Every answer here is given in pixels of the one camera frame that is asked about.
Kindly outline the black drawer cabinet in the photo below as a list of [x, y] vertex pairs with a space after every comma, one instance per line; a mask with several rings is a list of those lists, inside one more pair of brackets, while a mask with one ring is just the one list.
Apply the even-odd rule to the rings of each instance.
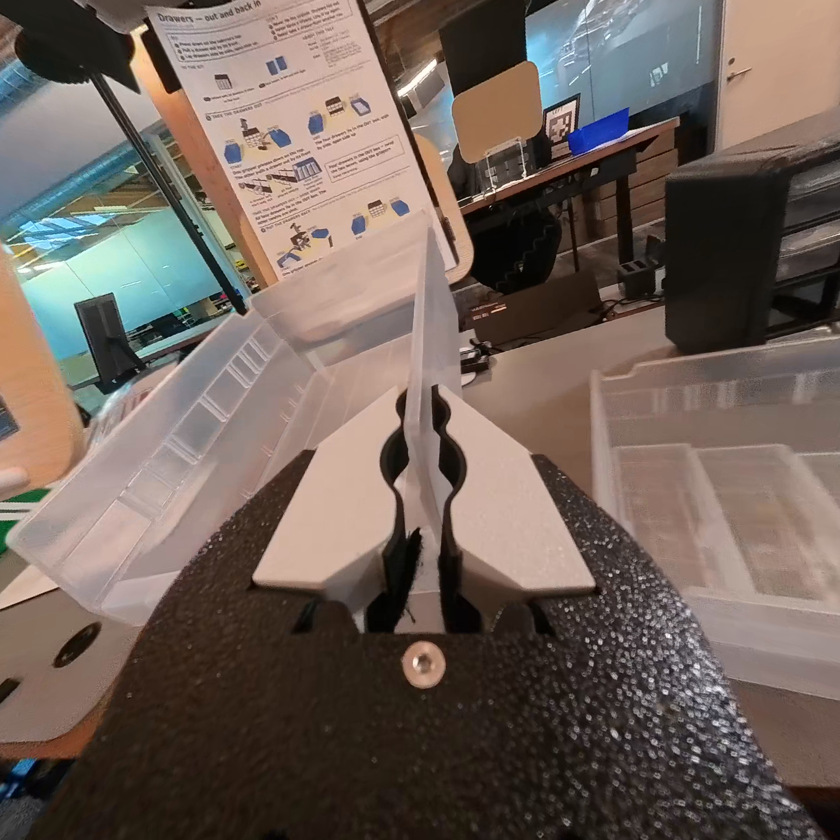
[[838, 322], [775, 322], [771, 303], [791, 179], [839, 162], [838, 132], [769, 134], [680, 166], [666, 182], [665, 331], [684, 354], [734, 350]]

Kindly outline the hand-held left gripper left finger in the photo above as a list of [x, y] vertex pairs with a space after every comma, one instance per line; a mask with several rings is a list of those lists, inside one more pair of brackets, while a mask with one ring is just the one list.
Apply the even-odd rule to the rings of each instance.
[[406, 612], [422, 531], [396, 487], [408, 467], [406, 394], [393, 386], [321, 441], [255, 567], [255, 586], [338, 602], [364, 630]]

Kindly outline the black pole stand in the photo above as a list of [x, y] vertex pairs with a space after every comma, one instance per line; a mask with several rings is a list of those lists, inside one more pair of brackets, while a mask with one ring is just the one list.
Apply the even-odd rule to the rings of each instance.
[[49, 81], [61, 84], [90, 82], [93, 85], [233, 309], [237, 314], [245, 315], [247, 308], [243, 298], [106, 81], [109, 77], [132, 91], [140, 91], [130, 68], [134, 56], [130, 37], [104, 23], [95, 10], [76, 2], [2, 2], [2, 15], [22, 29], [25, 45], [21, 60], [29, 60], [27, 68]]

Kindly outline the black ridged object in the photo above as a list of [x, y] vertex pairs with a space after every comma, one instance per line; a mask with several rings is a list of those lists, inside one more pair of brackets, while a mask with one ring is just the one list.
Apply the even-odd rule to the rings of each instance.
[[515, 217], [473, 236], [470, 275], [502, 295], [536, 287], [551, 275], [561, 239], [561, 222], [548, 209]]

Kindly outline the set of clear cabinet drawers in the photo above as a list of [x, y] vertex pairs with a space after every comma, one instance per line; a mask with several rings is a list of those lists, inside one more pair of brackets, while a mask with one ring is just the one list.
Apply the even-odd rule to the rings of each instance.
[[778, 324], [806, 324], [838, 313], [839, 162], [792, 177], [771, 310]]

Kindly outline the beige rounded panel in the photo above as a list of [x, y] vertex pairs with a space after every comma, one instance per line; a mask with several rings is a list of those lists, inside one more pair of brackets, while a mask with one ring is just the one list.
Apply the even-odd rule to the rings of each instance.
[[476, 164], [499, 147], [530, 140], [543, 125], [538, 68], [525, 60], [459, 93], [451, 113], [465, 163]]

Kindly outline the white perforated plate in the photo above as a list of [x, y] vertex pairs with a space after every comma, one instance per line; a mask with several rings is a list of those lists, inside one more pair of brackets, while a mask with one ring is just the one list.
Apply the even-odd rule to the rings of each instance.
[[2, 610], [5, 754], [63, 739], [106, 698], [140, 635], [55, 590]]

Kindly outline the black charger dock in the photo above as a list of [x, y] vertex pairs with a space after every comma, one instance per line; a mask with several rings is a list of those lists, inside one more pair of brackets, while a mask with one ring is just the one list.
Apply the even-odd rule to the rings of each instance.
[[656, 298], [659, 294], [657, 272], [659, 263], [655, 259], [632, 259], [620, 263], [616, 271], [616, 283], [626, 301]]

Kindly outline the blue plastic bin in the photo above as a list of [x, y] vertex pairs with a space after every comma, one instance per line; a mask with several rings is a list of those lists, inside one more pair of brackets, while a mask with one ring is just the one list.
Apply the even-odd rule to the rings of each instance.
[[590, 122], [569, 135], [570, 152], [573, 156], [580, 156], [620, 140], [629, 131], [628, 124], [629, 108]]

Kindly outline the black monitor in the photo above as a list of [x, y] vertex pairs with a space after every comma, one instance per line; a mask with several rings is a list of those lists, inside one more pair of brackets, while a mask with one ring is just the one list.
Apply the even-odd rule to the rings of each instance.
[[116, 297], [108, 293], [74, 305], [105, 396], [130, 383], [148, 365], [130, 346]]

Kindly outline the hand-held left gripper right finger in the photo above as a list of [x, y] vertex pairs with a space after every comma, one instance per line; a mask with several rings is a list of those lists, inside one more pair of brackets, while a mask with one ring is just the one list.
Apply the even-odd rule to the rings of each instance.
[[451, 486], [437, 561], [444, 630], [480, 633], [509, 605], [594, 594], [532, 453], [443, 385], [434, 431]]

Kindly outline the large clear plastic bin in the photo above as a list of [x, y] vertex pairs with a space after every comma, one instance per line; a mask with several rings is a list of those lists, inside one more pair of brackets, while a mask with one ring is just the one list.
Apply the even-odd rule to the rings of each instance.
[[[594, 499], [625, 530], [613, 450], [689, 447], [717, 583], [709, 589], [676, 589], [731, 679], [839, 698], [838, 435], [837, 336], [647, 362], [622, 375], [591, 375]], [[801, 512], [813, 531], [817, 601], [754, 590], [698, 456], [702, 448], [765, 445], [785, 448], [801, 495]]]
[[271, 457], [324, 366], [280, 320], [256, 309], [224, 321], [12, 529], [9, 547], [90, 613], [144, 625], [273, 479]]

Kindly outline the black white marker card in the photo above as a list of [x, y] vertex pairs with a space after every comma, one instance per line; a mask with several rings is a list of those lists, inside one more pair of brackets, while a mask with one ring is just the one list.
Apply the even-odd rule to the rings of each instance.
[[542, 157], [546, 165], [572, 155], [570, 137], [579, 128], [581, 94], [575, 93], [546, 108], [542, 119]]

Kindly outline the wooden standing desk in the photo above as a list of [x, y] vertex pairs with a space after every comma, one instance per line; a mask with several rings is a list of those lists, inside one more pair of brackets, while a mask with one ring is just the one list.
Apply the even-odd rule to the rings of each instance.
[[520, 181], [472, 198], [460, 208], [468, 233], [477, 235], [507, 226], [517, 217], [569, 203], [577, 196], [614, 184], [616, 242], [620, 264], [635, 259], [631, 178], [648, 149], [660, 152], [660, 138], [676, 139], [681, 118], [676, 116], [641, 129], [580, 155], [545, 167]]

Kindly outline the white door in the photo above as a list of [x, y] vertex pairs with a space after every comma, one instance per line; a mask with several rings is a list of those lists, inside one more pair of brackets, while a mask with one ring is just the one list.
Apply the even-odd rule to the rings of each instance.
[[725, 1], [714, 151], [839, 102], [838, 1]]

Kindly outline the black box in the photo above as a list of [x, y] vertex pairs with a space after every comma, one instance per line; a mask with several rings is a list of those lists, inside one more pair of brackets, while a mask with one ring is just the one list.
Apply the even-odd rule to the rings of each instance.
[[603, 303], [594, 272], [583, 270], [472, 308], [463, 331], [501, 349], [595, 325]]

